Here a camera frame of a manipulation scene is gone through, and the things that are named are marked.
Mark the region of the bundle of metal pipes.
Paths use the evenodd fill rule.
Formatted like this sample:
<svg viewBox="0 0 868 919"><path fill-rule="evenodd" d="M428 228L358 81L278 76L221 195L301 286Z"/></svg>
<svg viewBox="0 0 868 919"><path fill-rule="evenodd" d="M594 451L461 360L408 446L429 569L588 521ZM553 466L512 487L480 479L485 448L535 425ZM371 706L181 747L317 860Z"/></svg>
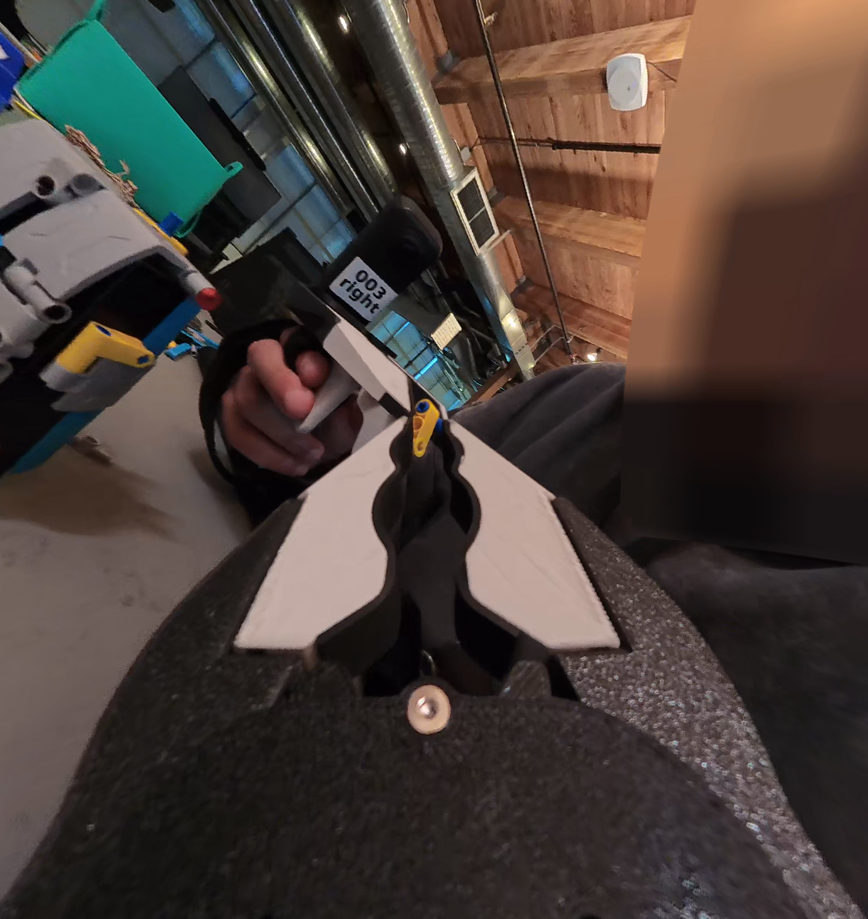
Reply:
<svg viewBox="0 0 868 919"><path fill-rule="evenodd" d="M200 2L249 83L346 213L370 220L397 192L393 172L305 2Z"/></svg>

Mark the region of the yellow connector piece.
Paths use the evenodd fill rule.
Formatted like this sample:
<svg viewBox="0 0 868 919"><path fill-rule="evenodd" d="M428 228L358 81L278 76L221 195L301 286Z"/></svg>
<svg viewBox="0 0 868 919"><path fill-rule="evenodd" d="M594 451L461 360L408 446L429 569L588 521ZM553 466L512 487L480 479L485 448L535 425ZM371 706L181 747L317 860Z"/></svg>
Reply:
<svg viewBox="0 0 868 919"><path fill-rule="evenodd" d="M426 456L434 438L432 428L439 417L440 408L433 399L423 398L417 402L412 419L412 449L415 458L421 459Z"/></svg>

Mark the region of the black horizontal ceiling bar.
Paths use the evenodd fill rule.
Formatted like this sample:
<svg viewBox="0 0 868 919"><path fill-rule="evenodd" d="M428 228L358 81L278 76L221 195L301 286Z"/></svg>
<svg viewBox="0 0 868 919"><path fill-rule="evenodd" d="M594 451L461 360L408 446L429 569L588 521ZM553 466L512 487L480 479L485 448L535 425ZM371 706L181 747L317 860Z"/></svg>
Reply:
<svg viewBox="0 0 868 919"><path fill-rule="evenodd" d="M660 144L616 144L605 142L563 141L553 138L517 139L519 148L544 149L558 153L603 153L623 155L653 155L661 153Z"/></svg>

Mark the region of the thin black ceiling rod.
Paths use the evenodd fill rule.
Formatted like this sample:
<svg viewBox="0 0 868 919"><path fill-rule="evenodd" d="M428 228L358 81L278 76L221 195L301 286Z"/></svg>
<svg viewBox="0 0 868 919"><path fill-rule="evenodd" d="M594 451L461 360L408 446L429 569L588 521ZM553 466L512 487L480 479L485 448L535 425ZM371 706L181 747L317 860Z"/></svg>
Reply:
<svg viewBox="0 0 868 919"><path fill-rule="evenodd" d="M487 27L486 27L486 15L484 12L483 3L481 1L473 1L472 3L474 6L474 10L475 10L475 17L477 21L479 34L480 34L482 44L484 47L486 62L487 62L488 69L491 75L491 79L492 79L492 82L493 82L493 85L495 87L495 91L497 94L497 100L498 100L498 105L499 105L499 108L502 114L502 119L505 123L505 127L508 132L509 145L511 147L514 162L515 162L517 171L520 176L521 186L522 186L522 190L524 194L524 200L527 205L527 211L529 213L530 220L532 223L535 243L540 252L540 256L543 262L543 269L546 275L546 280L549 284L550 292L552 294L553 302L555 305L555 312L557 314L557 319L559 321L559 327L561 329L561 333L562 333L562 337L564 341L566 356L568 357L569 362L572 365L575 365L578 363L579 358L576 355L575 351L573 350L573 347L571 344L572 336L570 335L568 328L567 328L564 311L561 305L560 296L559 296L557 286L555 283L555 276L553 274L551 263L548 258L548 253L547 253L544 241L543 241L543 233L542 233L541 225L539 224L538 215L535 210L531 186L530 186L529 179L528 179L528 176L527 176L524 164L523 164L522 156L520 154L519 140L517 137L517 133L515 132L515 128L512 123L511 116L510 116L509 106L508 106L507 98L505 96L504 87L501 81L495 52L493 51L493 47L488 37L488 32L487 32Z"/></svg>

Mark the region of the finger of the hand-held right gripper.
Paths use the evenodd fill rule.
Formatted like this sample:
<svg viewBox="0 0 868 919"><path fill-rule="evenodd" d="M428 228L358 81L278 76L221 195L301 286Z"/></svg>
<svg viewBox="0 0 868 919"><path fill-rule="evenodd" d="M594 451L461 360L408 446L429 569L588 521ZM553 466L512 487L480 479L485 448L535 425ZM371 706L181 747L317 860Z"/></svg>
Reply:
<svg viewBox="0 0 868 919"><path fill-rule="evenodd" d="M325 335L324 350L336 368L343 370L390 415L412 414L413 379L356 326L343 319L336 320Z"/></svg>

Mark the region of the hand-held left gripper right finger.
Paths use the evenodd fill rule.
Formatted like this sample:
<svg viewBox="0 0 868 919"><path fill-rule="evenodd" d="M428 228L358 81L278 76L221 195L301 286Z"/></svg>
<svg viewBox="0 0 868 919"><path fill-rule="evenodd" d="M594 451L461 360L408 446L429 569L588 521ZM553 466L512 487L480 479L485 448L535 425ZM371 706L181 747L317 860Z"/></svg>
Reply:
<svg viewBox="0 0 868 919"><path fill-rule="evenodd" d="M555 495L464 427L459 475L479 508L466 554L472 598L550 651L618 649L621 640L555 513Z"/></svg>

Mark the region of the green plastic board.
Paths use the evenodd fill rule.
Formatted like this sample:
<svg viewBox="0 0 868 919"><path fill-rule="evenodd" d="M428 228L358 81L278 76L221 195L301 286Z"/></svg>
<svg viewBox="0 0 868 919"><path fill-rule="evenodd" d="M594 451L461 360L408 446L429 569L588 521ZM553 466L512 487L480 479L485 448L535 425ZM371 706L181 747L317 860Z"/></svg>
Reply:
<svg viewBox="0 0 868 919"><path fill-rule="evenodd" d="M106 5L95 2L17 90L60 132L82 132L110 171L125 164L137 206L181 238L242 165L211 154L104 28Z"/></svg>

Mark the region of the person's right hand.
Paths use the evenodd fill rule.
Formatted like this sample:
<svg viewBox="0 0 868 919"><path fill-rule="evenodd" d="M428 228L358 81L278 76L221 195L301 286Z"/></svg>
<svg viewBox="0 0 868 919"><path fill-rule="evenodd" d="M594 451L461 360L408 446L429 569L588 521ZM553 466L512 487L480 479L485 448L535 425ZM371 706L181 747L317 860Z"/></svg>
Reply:
<svg viewBox="0 0 868 919"><path fill-rule="evenodd" d="M348 455L363 417L350 396L313 432L299 430L331 366L316 351L304 351L289 364L284 349L292 336L295 331L287 329L275 340L248 346L244 366L222 396L221 427L226 445L258 467L302 477Z"/></svg>

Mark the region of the grey blue toy robot build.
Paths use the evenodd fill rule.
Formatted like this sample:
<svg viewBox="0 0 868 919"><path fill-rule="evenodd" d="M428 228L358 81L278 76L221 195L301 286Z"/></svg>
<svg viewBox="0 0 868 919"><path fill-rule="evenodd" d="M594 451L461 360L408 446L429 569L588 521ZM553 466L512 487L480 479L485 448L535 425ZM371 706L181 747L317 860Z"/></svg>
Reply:
<svg viewBox="0 0 868 919"><path fill-rule="evenodd" d="M219 304L64 135L0 126L0 479L47 461Z"/></svg>

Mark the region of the white ceiling speaker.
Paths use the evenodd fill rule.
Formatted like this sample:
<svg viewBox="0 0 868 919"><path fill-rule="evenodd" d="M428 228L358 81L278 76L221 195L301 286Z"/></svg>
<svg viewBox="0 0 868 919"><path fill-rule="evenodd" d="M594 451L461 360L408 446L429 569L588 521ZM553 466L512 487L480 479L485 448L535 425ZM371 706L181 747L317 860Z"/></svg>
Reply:
<svg viewBox="0 0 868 919"><path fill-rule="evenodd" d="M644 108L649 92L646 56L629 52L612 58L607 63L605 85L613 110L630 112Z"/></svg>

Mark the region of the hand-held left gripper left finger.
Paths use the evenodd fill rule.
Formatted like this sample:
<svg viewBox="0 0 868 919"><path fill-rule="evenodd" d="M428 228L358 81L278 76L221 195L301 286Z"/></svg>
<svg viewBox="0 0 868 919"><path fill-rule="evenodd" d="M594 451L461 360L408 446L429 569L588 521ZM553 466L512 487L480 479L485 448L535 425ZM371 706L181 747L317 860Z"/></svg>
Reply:
<svg viewBox="0 0 868 919"><path fill-rule="evenodd" d="M390 425L303 494L235 649L299 652L365 672L393 648L412 434L408 419Z"/></svg>

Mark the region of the black monitor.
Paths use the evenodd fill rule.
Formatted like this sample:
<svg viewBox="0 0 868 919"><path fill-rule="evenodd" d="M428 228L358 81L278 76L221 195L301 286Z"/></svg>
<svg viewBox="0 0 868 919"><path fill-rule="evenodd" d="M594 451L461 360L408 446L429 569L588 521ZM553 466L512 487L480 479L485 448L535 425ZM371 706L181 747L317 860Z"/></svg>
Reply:
<svg viewBox="0 0 868 919"><path fill-rule="evenodd" d="M319 281L328 260L314 257L294 232L284 229L266 243L212 274L222 297L211 313L218 332L237 331L290 317L287 295L295 281Z"/></svg>

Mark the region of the silver ventilation duct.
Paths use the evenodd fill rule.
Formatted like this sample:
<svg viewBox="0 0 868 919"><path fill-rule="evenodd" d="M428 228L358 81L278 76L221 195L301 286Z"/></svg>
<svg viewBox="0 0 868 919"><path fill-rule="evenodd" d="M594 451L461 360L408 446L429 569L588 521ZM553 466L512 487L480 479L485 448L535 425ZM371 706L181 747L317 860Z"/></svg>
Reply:
<svg viewBox="0 0 868 919"><path fill-rule="evenodd" d="M354 33L366 54L382 95L394 113L463 269L486 313L497 341L523 380L533 378L535 360L519 317L489 252L474 250L451 191L466 176L425 71L400 2L345 2Z"/></svg>

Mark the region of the white vent grille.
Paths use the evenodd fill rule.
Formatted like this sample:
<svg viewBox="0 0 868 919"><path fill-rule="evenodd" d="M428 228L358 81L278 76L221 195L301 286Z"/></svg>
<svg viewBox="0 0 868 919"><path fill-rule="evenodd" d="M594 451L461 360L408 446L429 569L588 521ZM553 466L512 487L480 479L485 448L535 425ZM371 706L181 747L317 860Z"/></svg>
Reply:
<svg viewBox="0 0 868 919"><path fill-rule="evenodd" d="M477 168L467 167L463 178L452 185L450 194L474 253L479 256L489 252L499 240L500 232Z"/></svg>

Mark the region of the wooden puzzle model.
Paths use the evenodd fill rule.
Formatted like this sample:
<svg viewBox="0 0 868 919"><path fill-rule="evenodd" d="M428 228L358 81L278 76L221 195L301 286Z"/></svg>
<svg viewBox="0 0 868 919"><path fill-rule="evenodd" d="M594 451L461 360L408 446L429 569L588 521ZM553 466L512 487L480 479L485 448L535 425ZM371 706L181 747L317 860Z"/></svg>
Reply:
<svg viewBox="0 0 868 919"><path fill-rule="evenodd" d="M107 167L98 147L93 144L84 132L71 125L66 125L65 137L69 143L75 145L85 155L89 156L96 167L99 167L106 177L114 183L117 192L124 202L131 207L135 207L138 186L131 178L131 170L128 164L125 161L120 161L119 171L113 171Z"/></svg>

